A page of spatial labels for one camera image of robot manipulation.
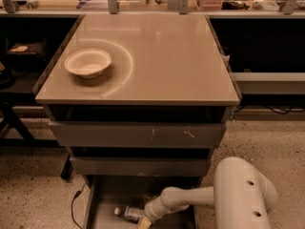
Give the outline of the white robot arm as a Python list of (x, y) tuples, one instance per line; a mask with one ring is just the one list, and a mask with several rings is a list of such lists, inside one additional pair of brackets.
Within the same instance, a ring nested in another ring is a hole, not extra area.
[(149, 229), (166, 215), (202, 206), (214, 208), (216, 229), (271, 229), (268, 213), (277, 202), (270, 180), (248, 161), (231, 156), (216, 166), (212, 187), (165, 188), (145, 205), (137, 228)]

